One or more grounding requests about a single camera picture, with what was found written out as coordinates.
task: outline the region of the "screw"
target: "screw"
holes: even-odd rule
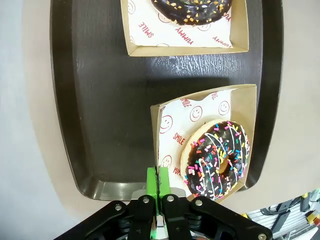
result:
[[[147,203],[149,202],[149,198],[145,197],[145,198],[143,199],[143,202],[144,202],[145,204],[147,204]]]
[[[114,207],[114,209],[117,210],[117,211],[120,211],[120,210],[122,209],[122,206],[116,205],[116,206]]]
[[[174,198],[173,196],[168,196],[168,197],[166,198],[166,200],[167,200],[168,202],[173,202],[173,200],[175,200],[175,198]]]
[[[202,201],[201,200],[196,200],[195,201],[195,205],[197,205],[198,207],[202,206]]]
[[[259,240],[266,240],[267,236],[264,233],[260,233],[259,236],[258,236],[258,239]]]

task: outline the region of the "donut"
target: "donut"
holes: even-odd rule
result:
[[[232,0],[151,0],[154,7],[178,25],[205,25],[221,19]]]
[[[186,143],[180,159],[181,175],[195,197],[223,198],[244,176],[249,150],[241,125],[234,121],[210,121]]]

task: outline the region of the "dark brown serving tray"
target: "dark brown serving tray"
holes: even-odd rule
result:
[[[246,53],[129,57],[120,1],[52,0],[57,112],[79,191],[130,200],[155,165],[150,106],[193,92],[256,84],[258,107],[246,187],[259,179],[276,119],[283,15],[278,0],[247,0]]]

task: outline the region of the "smiley face print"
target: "smiley face print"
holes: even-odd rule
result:
[[[222,115],[222,116],[226,115],[230,110],[229,103],[227,101],[221,102],[220,105],[219,105],[219,109],[218,110],[219,110],[219,114],[220,115]]]
[[[168,132],[173,124],[172,117],[170,115],[163,116],[161,118],[160,134]]]
[[[157,47],[170,47],[170,46],[166,43],[160,43],[157,45]]]
[[[130,36],[130,43],[135,44],[135,40],[132,36]]]
[[[202,108],[200,106],[195,106],[190,112],[190,120],[192,122],[198,121],[202,116]]]
[[[160,167],[170,168],[171,163],[172,163],[172,157],[170,155],[167,155],[162,159]]]
[[[158,18],[161,22],[165,23],[165,24],[168,24],[171,22],[170,19],[166,18],[165,16],[163,16],[162,14],[158,13]]]
[[[132,0],[128,0],[128,13],[133,14],[136,11],[136,5]]]
[[[205,32],[205,31],[208,31],[210,27],[211,27],[211,24],[206,24],[206,25],[198,26],[198,29]]]

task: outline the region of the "donut hole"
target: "donut hole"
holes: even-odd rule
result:
[[[236,158],[236,155],[233,153],[233,154],[227,155],[227,156],[223,159],[223,162],[220,164],[220,168],[219,168],[219,174],[220,174],[220,175],[223,175],[223,176],[228,176],[228,175],[229,175],[229,172],[230,172],[231,170],[230,170],[230,165],[229,165],[228,160],[229,160],[232,164],[234,164],[235,158]]]

